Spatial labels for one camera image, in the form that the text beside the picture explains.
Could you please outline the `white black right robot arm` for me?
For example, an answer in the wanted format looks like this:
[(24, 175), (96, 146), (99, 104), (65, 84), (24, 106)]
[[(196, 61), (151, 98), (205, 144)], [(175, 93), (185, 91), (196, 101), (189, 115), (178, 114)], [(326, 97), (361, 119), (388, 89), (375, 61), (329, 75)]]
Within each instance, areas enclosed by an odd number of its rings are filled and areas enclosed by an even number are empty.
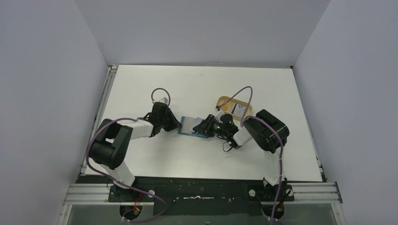
[(219, 111), (216, 115), (208, 115), (192, 131), (224, 140), (228, 144), (228, 150), (239, 149), (251, 140), (255, 141), (264, 151), (266, 169), (263, 179), (266, 184), (280, 185), (285, 179), (282, 156), (290, 131), (268, 111), (263, 109), (254, 116), (246, 116), (241, 127), (234, 123), (232, 114)]

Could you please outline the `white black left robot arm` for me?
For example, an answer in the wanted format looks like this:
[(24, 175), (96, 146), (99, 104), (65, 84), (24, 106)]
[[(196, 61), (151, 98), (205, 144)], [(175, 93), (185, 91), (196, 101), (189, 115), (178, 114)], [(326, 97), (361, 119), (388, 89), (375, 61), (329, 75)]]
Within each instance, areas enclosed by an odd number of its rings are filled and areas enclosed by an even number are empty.
[(136, 180), (124, 161), (130, 141), (154, 137), (162, 129), (170, 132), (181, 127), (168, 104), (162, 102), (154, 103), (152, 111), (144, 117), (105, 119), (89, 142), (87, 166), (109, 177), (116, 186), (129, 189)]

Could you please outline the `blue leather card holder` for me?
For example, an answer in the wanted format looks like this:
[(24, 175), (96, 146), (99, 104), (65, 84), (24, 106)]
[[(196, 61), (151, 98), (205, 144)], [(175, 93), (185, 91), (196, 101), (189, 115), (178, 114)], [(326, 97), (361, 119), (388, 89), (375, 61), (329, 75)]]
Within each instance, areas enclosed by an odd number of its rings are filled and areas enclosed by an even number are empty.
[(199, 125), (202, 121), (203, 119), (199, 117), (182, 116), (180, 121), (182, 126), (178, 128), (178, 134), (199, 138), (208, 138), (206, 135), (193, 131), (193, 128)]

